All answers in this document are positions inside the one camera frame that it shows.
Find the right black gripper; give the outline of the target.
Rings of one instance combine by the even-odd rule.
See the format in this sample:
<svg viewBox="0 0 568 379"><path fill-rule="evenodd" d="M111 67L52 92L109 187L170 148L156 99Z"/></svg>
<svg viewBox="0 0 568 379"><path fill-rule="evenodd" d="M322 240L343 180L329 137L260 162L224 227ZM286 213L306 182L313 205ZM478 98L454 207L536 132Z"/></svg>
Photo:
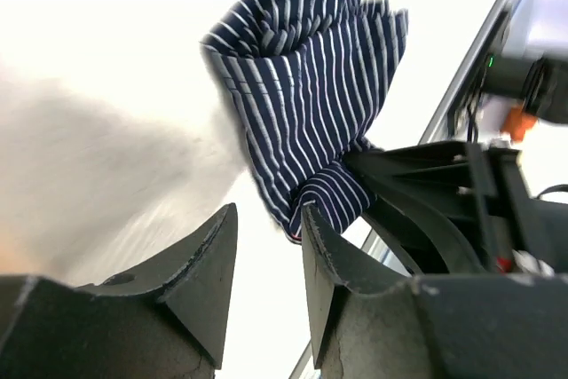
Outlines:
<svg viewBox="0 0 568 379"><path fill-rule="evenodd" d="M409 272L567 272L567 206L529 194L520 151L457 141L347 154L364 219Z"/></svg>

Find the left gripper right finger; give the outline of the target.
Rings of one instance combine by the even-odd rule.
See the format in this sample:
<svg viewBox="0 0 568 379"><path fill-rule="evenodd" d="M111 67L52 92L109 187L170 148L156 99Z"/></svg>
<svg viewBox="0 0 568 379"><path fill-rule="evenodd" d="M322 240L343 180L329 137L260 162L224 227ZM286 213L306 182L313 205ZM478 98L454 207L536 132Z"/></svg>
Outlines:
<svg viewBox="0 0 568 379"><path fill-rule="evenodd" d="M302 212L314 366L325 378L564 378L563 274L406 277Z"/></svg>

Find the navy striped underwear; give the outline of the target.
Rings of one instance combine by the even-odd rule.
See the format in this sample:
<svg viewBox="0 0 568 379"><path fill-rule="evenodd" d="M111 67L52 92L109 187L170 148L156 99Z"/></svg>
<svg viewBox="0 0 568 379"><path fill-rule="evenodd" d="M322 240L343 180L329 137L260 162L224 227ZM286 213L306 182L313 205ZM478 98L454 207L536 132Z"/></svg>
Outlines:
<svg viewBox="0 0 568 379"><path fill-rule="evenodd" d="M374 202L343 157L371 148L408 15L388 0L238 0L203 37L230 94L258 192L292 242L301 210L344 232Z"/></svg>

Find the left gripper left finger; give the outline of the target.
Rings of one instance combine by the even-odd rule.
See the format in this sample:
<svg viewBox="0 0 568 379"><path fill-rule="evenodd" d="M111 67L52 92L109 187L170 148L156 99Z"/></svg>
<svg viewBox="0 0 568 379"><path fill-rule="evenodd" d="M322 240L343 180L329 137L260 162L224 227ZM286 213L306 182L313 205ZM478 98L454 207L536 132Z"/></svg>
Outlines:
<svg viewBox="0 0 568 379"><path fill-rule="evenodd" d="M211 378L222 367L238 237L234 204L104 282L1 279L4 378Z"/></svg>

